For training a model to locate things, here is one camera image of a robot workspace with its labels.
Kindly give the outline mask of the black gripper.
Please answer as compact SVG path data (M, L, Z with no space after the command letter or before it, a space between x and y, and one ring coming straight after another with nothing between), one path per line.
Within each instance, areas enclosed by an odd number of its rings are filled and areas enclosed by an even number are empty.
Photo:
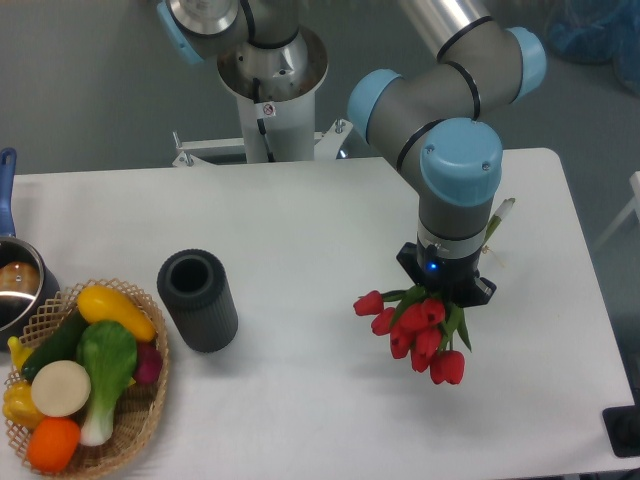
M489 303L496 285L480 275L480 250L464 258L437 256L435 247L407 242L396 259L409 278L430 293L439 293L459 307L475 307Z

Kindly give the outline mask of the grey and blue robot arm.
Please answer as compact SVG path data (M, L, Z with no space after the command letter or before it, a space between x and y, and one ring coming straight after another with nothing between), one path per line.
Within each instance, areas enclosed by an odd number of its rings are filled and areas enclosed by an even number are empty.
M479 1L405 1L402 9L435 67L413 80L369 73L347 117L418 194L417 239L397 256L406 273L458 306L484 305L496 287L478 261L503 148L480 117L537 88L546 55L534 34L500 27ZM313 158L315 93L328 58L296 2L162 1L157 12L186 62L216 59L249 162Z

